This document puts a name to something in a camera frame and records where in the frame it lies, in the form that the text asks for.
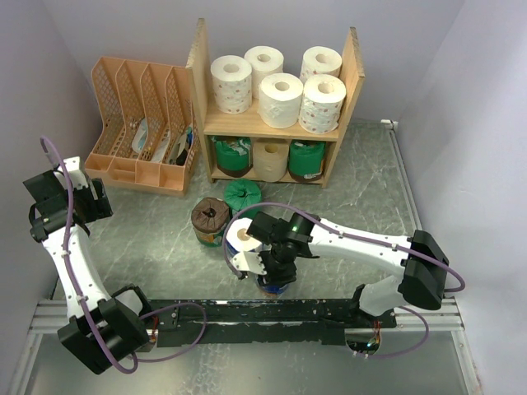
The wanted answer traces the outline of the blue roll front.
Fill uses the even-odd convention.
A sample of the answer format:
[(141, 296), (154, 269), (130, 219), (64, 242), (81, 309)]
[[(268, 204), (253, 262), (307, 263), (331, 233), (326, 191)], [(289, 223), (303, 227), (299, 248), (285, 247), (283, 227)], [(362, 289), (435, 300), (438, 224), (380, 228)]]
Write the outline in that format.
[(256, 283), (258, 288), (268, 294), (268, 295), (281, 295), (283, 294), (287, 288), (289, 287), (288, 284), (282, 285), (282, 286), (273, 286), (269, 284), (264, 283), (264, 278), (262, 276), (257, 276)]

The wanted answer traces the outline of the plain white roll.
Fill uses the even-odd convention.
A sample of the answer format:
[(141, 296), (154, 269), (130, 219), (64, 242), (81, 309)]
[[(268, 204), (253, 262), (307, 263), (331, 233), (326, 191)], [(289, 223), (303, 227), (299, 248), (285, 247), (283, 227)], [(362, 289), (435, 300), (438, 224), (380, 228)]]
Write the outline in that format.
[(289, 73), (274, 73), (259, 84), (260, 118), (271, 128), (289, 128), (299, 117), (304, 85)]
[(261, 81), (269, 75), (283, 72), (284, 56), (273, 47), (255, 46), (246, 51), (244, 59), (252, 67), (252, 96), (257, 100)]

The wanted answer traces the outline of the floral paper roll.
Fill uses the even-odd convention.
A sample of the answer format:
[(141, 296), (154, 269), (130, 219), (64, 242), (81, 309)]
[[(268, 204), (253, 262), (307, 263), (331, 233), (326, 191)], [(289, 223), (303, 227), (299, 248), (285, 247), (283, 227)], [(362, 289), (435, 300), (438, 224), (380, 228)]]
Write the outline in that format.
[(244, 58), (221, 56), (211, 64), (212, 90), (218, 109), (242, 114), (252, 105), (252, 66)]
[(327, 74), (339, 77), (342, 62), (341, 55), (331, 48), (311, 47), (303, 54), (299, 78), (305, 84), (314, 75)]

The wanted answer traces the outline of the floral white roll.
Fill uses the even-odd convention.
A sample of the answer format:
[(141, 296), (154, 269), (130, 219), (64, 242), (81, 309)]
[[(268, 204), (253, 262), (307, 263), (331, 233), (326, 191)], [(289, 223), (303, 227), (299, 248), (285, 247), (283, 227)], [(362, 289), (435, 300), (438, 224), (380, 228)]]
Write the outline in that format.
[(344, 83), (329, 74), (309, 77), (305, 84), (298, 122), (307, 132), (325, 134), (338, 126), (338, 119), (346, 98)]

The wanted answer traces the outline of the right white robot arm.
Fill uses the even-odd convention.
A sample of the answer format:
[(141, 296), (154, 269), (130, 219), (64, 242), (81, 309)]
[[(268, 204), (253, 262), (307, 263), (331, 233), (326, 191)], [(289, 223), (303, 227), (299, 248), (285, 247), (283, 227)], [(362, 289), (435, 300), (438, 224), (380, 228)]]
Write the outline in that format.
[(282, 288), (294, 282), (297, 258), (350, 258), (385, 272), (386, 278), (354, 291), (347, 320), (357, 327), (371, 326), (383, 314), (407, 304), (431, 311), (442, 306), (450, 264), (424, 230), (411, 236), (379, 235), (319, 217), (308, 220), (295, 213), (285, 221), (259, 212), (248, 234), (268, 246), (259, 253), (264, 273), (258, 281), (263, 287)]

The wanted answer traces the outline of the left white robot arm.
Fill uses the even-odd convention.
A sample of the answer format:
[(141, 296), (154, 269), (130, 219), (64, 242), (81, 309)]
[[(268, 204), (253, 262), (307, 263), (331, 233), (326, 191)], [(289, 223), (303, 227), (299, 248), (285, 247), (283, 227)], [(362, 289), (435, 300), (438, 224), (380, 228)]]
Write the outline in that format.
[(78, 156), (23, 184), (35, 201), (30, 235), (53, 259), (65, 293), (68, 322), (58, 339), (91, 372), (102, 374), (147, 344), (146, 326), (154, 317), (139, 287), (110, 294), (91, 259), (87, 226), (113, 214), (105, 186), (89, 177)]

